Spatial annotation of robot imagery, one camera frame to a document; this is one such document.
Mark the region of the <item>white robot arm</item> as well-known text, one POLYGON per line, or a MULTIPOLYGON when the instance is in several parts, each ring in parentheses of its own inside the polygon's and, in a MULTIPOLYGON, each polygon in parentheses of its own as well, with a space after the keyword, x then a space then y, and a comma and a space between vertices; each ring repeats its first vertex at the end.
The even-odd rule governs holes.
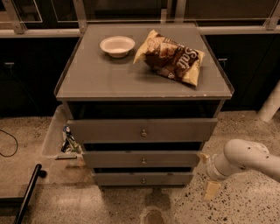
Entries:
POLYGON ((222 153, 207 155, 200 152, 198 157, 208 176, 204 201, 212 200, 221 182, 236 173, 255 170, 280 182, 280 157, 270 154, 262 143, 232 139, 225 144, 222 153))

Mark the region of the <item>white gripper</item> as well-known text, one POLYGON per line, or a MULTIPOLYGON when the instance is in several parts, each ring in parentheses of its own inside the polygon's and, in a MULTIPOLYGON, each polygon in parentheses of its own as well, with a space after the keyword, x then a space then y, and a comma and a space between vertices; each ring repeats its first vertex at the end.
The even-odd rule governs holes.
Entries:
POLYGON ((209 156, 206 153, 200 152, 198 157, 204 164, 206 164, 206 174, 211 179, 205 184, 205 193, 203 198, 204 201, 210 201, 215 197, 216 193, 221 188, 221 183, 217 181, 225 180, 226 176, 221 174, 216 168, 214 161, 218 157, 217 154, 209 156))

